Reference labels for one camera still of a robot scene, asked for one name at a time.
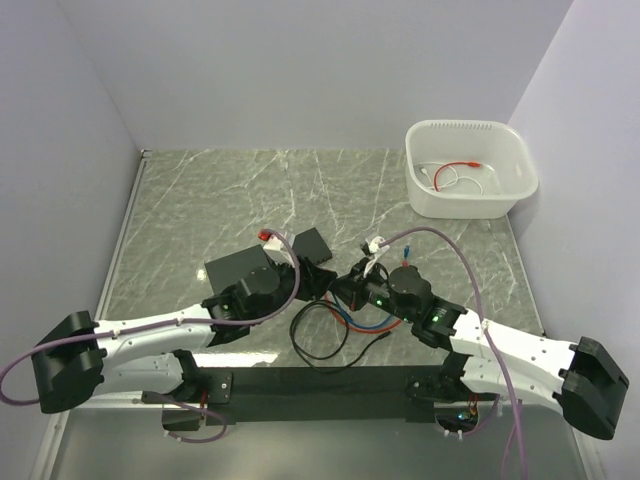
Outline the black network switch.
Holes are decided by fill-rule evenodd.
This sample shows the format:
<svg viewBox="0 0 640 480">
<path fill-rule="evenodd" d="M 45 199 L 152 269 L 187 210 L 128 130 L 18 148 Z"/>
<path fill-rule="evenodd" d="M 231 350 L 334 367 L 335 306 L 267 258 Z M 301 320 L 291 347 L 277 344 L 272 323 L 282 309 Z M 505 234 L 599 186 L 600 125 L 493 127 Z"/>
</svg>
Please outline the black network switch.
<svg viewBox="0 0 640 480">
<path fill-rule="evenodd" d="M 297 256 L 307 258 L 316 266 L 333 258 L 333 253 L 316 227 L 296 234 L 293 250 Z"/>
</svg>

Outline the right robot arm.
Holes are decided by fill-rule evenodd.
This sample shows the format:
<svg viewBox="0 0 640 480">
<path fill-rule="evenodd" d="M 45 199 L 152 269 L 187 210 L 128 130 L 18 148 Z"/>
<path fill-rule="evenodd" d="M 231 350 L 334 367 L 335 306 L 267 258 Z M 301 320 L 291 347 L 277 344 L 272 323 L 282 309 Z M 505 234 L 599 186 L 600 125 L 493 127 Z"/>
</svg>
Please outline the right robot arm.
<svg viewBox="0 0 640 480">
<path fill-rule="evenodd" d="M 586 435 L 614 437 L 629 380 L 599 341 L 554 340 L 481 319 L 435 295 L 413 265 L 386 272 L 360 262 L 329 290 L 353 311 L 371 305 L 408 322 L 421 343 L 461 361 L 440 374 L 448 397 L 514 396 L 561 414 Z"/>
</svg>

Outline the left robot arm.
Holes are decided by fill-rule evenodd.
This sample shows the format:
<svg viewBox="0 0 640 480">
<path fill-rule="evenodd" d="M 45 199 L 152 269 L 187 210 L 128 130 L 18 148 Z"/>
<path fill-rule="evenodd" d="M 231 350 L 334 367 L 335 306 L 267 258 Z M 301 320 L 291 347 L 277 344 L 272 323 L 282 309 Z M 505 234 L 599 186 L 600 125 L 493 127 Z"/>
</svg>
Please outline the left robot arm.
<svg viewBox="0 0 640 480">
<path fill-rule="evenodd" d="M 218 265 L 212 277 L 221 290 L 176 312 L 98 321 L 80 311 L 64 318 L 31 355 L 40 410 L 60 413 L 95 396 L 139 390 L 190 401 L 206 386 L 193 351 L 234 342 L 295 300 L 320 299 L 337 275 L 301 258 L 297 266 Z"/>
</svg>

